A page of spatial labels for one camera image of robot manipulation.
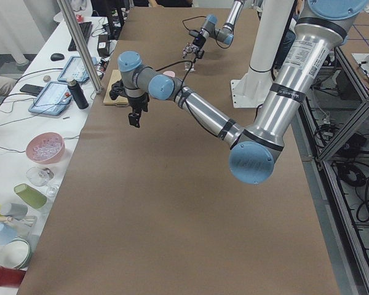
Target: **metal pole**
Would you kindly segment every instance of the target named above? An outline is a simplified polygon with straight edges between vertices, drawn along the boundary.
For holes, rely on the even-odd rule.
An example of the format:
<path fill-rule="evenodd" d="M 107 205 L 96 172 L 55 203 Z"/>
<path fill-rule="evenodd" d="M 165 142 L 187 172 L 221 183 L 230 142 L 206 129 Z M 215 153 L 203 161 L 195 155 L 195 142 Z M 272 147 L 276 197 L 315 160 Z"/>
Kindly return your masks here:
<path fill-rule="evenodd" d="M 86 71 L 89 74 L 89 78 L 93 83 L 94 90 L 96 93 L 100 93 L 103 90 L 103 87 L 101 85 L 100 78 L 97 75 L 96 69 L 94 68 L 92 57 L 87 49 L 87 44 L 83 38 L 81 29 L 79 28 L 79 25 L 75 19 L 73 9 L 68 0 L 57 0 L 57 3 L 66 21 L 68 31 L 71 37 L 74 39 L 77 51 L 81 56 Z"/>

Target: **keyboard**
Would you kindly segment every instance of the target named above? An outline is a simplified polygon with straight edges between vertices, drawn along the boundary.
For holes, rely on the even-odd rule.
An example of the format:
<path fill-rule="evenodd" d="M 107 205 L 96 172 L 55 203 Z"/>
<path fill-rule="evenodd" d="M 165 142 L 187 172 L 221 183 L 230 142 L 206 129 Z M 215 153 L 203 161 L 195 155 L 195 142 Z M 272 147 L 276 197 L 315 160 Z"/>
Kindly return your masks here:
<path fill-rule="evenodd" d="M 79 27 L 81 29 L 82 35 L 84 35 L 84 39 L 87 44 L 87 41 L 89 41 L 90 34 L 92 32 L 92 22 L 80 23 Z M 76 51 L 76 45 L 75 45 L 74 39 L 71 39 L 71 42 L 68 46 L 68 51 Z"/>

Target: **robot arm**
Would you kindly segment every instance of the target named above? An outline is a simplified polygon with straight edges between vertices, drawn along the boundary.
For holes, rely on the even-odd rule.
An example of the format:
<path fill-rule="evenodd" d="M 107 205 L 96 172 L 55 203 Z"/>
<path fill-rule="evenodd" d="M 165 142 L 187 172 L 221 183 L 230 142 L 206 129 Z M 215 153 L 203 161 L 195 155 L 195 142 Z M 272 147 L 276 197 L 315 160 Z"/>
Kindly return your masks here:
<path fill-rule="evenodd" d="M 159 100 L 174 101 L 207 131 L 228 143 L 230 170 L 237 179 L 250 184 L 262 183 L 272 174 L 284 148 L 283 135 L 325 57 L 331 49 L 343 43 L 355 16 L 366 3 L 367 0 L 305 3 L 295 26 L 296 41 L 253 125 L 241 127 L 183 85 L 181 80 L 143 65 L 136 52 L 124 52 L 118 58 L 123 93 L 130 104 L 131 101 L 145 102 L 146 93 Z"/>
<path fill-rule="evenodd" d="M 231 45 L 234 39 L 235 23 L 246 1 L 234 0 L 227 20 L 221 29 L 216 28 L 217 18 L 213 14 L 209 14 L 199 31 L 190 30 L 189 34 L 194 37 L 194 40 L 192 44 L 187 44 L 184 48 L 183 57 L 186 57 L 188 53 L 194 53 L 197 59 L 201 59 L 204 55 L 202 48 L 209 37 L 226 45 Z"/>

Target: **wooden block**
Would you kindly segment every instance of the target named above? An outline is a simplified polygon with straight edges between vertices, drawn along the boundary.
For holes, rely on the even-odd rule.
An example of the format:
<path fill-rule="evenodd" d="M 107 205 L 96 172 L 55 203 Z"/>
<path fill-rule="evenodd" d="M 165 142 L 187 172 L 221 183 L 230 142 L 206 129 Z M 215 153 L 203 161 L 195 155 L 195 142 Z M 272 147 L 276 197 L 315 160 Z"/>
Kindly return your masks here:
<path fill-rule="evenodd" d="M 109 80 L 108 89 L 105 93 L 103 104 L 107 106 L 128 106 L 129 101 L 126 97 L 118 96 L 116 100 L 112 100 L 111 97 L 109 97 L 109 92 L 111 91 L 112 84 L 122 79 L 121 72 L 118 69 L 112 70 L 112 75 Z"/>

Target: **cable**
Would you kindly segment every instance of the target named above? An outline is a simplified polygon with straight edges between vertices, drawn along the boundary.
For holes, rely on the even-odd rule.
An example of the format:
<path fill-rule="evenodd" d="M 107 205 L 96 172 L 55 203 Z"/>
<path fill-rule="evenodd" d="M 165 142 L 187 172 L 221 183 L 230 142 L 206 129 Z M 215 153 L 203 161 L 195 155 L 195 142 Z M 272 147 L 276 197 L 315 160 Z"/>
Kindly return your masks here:
<path fill-rule="evenodd" d="M 45 71 L 50 71 L 50 70 L 62 70 L 63 68 L 50 68 L 50 69 L 42 69 L 40 71 L 35 71 L 35 72 L 31 72 L 28 74 L 23 75 L 21 78 L 19 78 L 17 81 L 19 82 L 20 79 L 23 79 L 26 76 L 32 75 L 32 74 L 36 74 L 36 73 L 40 73 L 40 72 L 45 72 Z"/>
<path fill-rule="evenodd" d="M 367 183 L 365 186 L 365 193 L 364 193 L 364 198 L 362 203 L 359 205 L 359 207 L 357 208 L 357 211 L 355 212 L 355 217 L 358 219 L 358 221 L 360 222 L 368 222 L 369 221 L 369 199 L 368 199 L 368 190 L 369 190 L 369 177 L 367 179 Z M 361 219 L 359 217 L 360 211 L 362 209 L 362 207 L 365 206 L 366 212 L 367 212 L 367 217 L 365 219 Z"/>
<path fill-rule="evenodd" d="M 23 153 L 23 152 L 26 152 L 26 151 L 18 151 L 16 149 L 8 149 L 8 148 L 2 147 L 2 146 L 0 146 L 0 149 L 5 149 L 6 151 L 9 151 L 9 152 L 18 152 L 20 154 Z"/>
<path fill-rule="evenodd" d="M 95 29 L 94 31 L 92 31 L 92 33 L 90 34 L 92 37 L 97 37 L 97 36 L 99 36 L 99 35 L 97 35 L 97 36 L 93 36 L 93 33 L 94 32 L 96 32 L 96 31 L 99 31 L 99 30 L 103 30 L 104 28 L 99 28 L 99 26 L 102 26 L 102 24 L 100 23 L 102 20 L 104 19 L 104 17 L 102 17 L 102 18 L 100 18 L 99 20 L 98 20 L 98 25 L 97 25 L 97 29 Z"/>
<path fill-rule="evenodd" d="M 367 63 L 366 61 L 361 61 L 359 64 L 358 64 L 358 67 L 365 73 L 366 76 L 368 76 L 369 72 L 364 69 L 362 67 L 363 64 Z"/>
<path fill-rule="evenodd" d="M 345 162 L 345 161 L 333 161 L 331 163 L 331 166 L 332 167 L 338 167 L 338 162 L 342 163 L 343 165 L 345 164 L 348 164 L 348 165 L 353 165 L 353 163 L 357 163 L 359 165 L 363 165 L 363 166 L 366 166 L 369 168 L 369 165 L 366 164 L 366 163 L 363 163 L 363 162 L 359 162 L 359 161 L 350 161 L 350 162 Z M 339 176 L 339 174 L 336 173 L 335 169 L 332 169 L 335 176 L 336 176 L 336 180 L 338 182 L 338 186 L 339 186 L 339 189 L 341 190 L 341 193 L 343 195 L 346 195 L 346 193 L 344 193 L 343 191 L 343 187 L 341 186 L 341 178 Z M 358 187 L 360 186 L 355 186 L 355 194 L 357 195 L 357 197 L 361 200 L 361 204 L 358 206 L 358 208 L 356 209 L 355 211 L 355 217 L 357 218 L 358 221 L 360 222 L 368 222 L 369 221 L 369 197 L 368 197 L 368 192 L 369 192 L 369 176 L 365 179 L 362 179 L 362 181 L 366 181 L 365 183 L 365 192 L 364 192 L 364 198 L 361 198 L 360 194 L 358 193 Z M 360 218 L 360 212 L 362 210 L 362 208 L 365 206 L 365 209 L 366 209 L 366 213 L 367 213 L 367 217 L 364 218 L 364 219 L 361 219 Z"/>
<path fill-rule="evenodd" d="M 259 104 L 258 106 L 257 106 L 257 108 L 256 108 L 256 115 L 255 115 L 255 117 L 254 117 L 254 121 L 256 121 L 256 118 L 257 118 L 257 116 L 258 116 L 258 111 L 260 110 L 260 108 L 262 108 L 263 107 L 263 103 L 261 103 L 261 104 Z"/>
<path fill-rule="evenodd" d="M 63 140 L 78 140 L 79 139 L 80 134 L 73 136 L 73 137 L 64 137 Z"/>
<path fill-rule="evenodd" d="M 100 34 L 97 34 L 97 35 L 93 35 L 93 33 L 94 32 L 97 32 L 97 31 L 103 31 L 103 32 L 101 32 Z M 99 35 L 102 35 L 102 34 L 104 34 L 105 33 L 105 31 L 104 31 L 104 29 L 103 28 L 101 28 L 101 29 L 95 29 L 93 32 L 92 32 L 92 34 L 90 34 L 90 36 L 91 37 L 93 37 L 93 38 L 96 38 L 96 37 L 99 37 Z"/>
<path fill-rule="evenodd" d="M 224 47 L 224 46 L 221 46 L 221 45 L 219 44 L 219 42 L 217 41 L 217 37 L 219 36 L 219 34 L 220 34 L 220 30 L 219 30 L 219 32 L 217 33 L 216 38 L 215 38 L 216 45 L 217 45 L 218 47 L 220 47 L 221 49 L 229 49 L 229 48 L 231 47 L 232 43 L 234 42 L 234 38 L 232 38 L 231 43 L 230 43 L 227 47 Z"/>
<path fill-rule="evenodd" d="M 31 118 L 34 118 L 34 117 L 37 117 L 43 113 L 45 113 L 46 111 L 54 108 L 55 106 L 58 106 L 58 105 L 61 105 L 60 103 L 56 103 L 56 104 L 53 104 L 51 107 L 43 110 L 42 112 L 39 112 L 33 116 L 30 116 L 30 117 L 26 117 L 26 118 L 22 118 L 22 119 L 18 119 L 18 120 L 13 120 L 13 121 L 9 121 L 9 122 L 6 122 L 6 123 L 3 123 L 3 124 L 0 124 L 0 127 L 1 126 L 5 126 L 5 125 L 8 125 L 8 124 L 11 124 L 11 123 L 14 123 L 14 122 L 19 122 L 19 121 L 23 121 L 23 120 L 27 120 L 27 119 L 31 119 Z M 50 106 L 50 104 L 42 104 L 42 105 L 38 105 L 38 106 Z"/>
<path fill-rule="evenodd" d="M 209 129 L 207 129 L 204 125 L 202 125 L 201 122 L 199 122 L 198 118 L 194 115 L 194 113 L 192 112 L 190 105 L 187 101 L 187 98 L 185 99 L 184 103 L 186 104 L 187 109 L 189 110 L 190 114 L 192 115 L 192 117 L 194 118 L 194 120 L 196 120 L 196 122 L 209 134 L 213 135 L 214 137 L 217 137 L 217 135 L 215 135 L 213 132 L 211 132 Z"/>
<path fill-rule="evenodd" d="M 34 99 L 33 97 L 29 97 L 24 100 L 13 100 L 13 101 L 8 101 L 8 102 L 3 102 L 3 103 L 12 103 L 11 110 L 9 112 L 5 112 L 0 109 L 0 112 L 3 112 L 4 114 L 10 114 L 14 110 L 14 104 L 17 103 L 18 101 L 28 101 L 28 100 L 33 100 L 33 99 Z"/>
<path fill-rule="evenodd" d="M 323 137 L 322 133 L 325 133 L 325 132 L 334 133 L 337 130 L 339 130 L 339 128 L 337 126 L 334 126 L 334 125 L 323 124 L 321 126 L 317 126 L 314 133 L 313 133 L 313 139 L 318 138 L 319 140 L 321 140 L 321 142 L 323 144 L 323 146 L 320 146 L 316 143 L 317 147 L 318 148 L 324 148 L 327 145 L 327 140 Z"/>
<path fill-rule="evenodd" d="M 167 66 L 163 66 L 162 68 L 159 68 L 159 69 L 157 69 L 156 70 L 156 72 L 159 72 L 159 71 L 162 71 L 163 69 L 167 69 L 167 68 L 169 68 L 169 67 L 171 67 L 171 66 L 176 66 L 177 64 L 180 64 L 180 63 L 194 63 L 193 61 L 191 61 L 191 60 L 180 60 L 180 61 L 176 61 L 176 62 L 174 62 L 174 63 L 170 63 L 169 65 L 167 65 Z"/>
<path fill-rule="evenodd" d="M 191 31 L 191 30 L 190 30 L 190 29 L 185 25 L 185 22 L 187 22 L 187 21 L 189 21 L 189 20 L 194 20 L 194 19 L 196 19 L 196 18 L 201 18 L 201 17 L 206 18 L 206 16 L 204 16 L 204 15 L 199 15 L 198 17 L 191 17 L 191 18 L 187 18 L 187 19 L 185 19 L 185 20 L 182 20 L 182 24 L 183 24 L 183 26 L 186 28 L 186 30 Z"/>
<path fill-rule="evenodd" d="M 192 67 L 194 66 L 194 64 L 196 63 L 196 61 L 197 61 L 197 58 L 193 59 L 193 61 L 189 61 L 191 63 L 191 66 L 186 71 L 186 74 L 183 76 L 182 83 L 180 84 L 181 89 L 183 88 L 183 84 L 185 82 L 185 79 L 187 78 L 188 74 L 190 73 L 190 71 L 191 71 Z"/>
<path fill-rule="evenodd" d="M 320 92 L 326 93 L 326 94 L 331 95 L 331 96 L 340 96 L 339 93 L 330 93 L 330 92 L 325 91 L 325 90 L 323 90 L 321 88 L 313 87 L 313 89 L 316 90 L 316 91 L 320 91 Z"/>

